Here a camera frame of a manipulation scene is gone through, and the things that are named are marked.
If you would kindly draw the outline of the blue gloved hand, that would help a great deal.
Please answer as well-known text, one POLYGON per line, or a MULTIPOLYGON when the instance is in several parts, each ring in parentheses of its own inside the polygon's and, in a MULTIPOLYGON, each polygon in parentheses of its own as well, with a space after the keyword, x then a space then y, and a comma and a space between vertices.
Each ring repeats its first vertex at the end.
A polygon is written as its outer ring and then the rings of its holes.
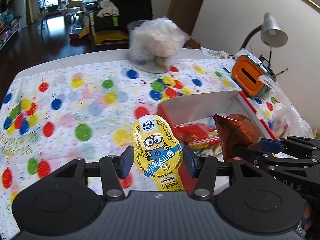
POLYGON ((312 224, 311 215, 312 215, 311 206, 307 201, 305 201, 304 214, 303 214, 303 218, 300 221, 300 227, 302 229, 308 230, 311 227, 311 224, 312 224))

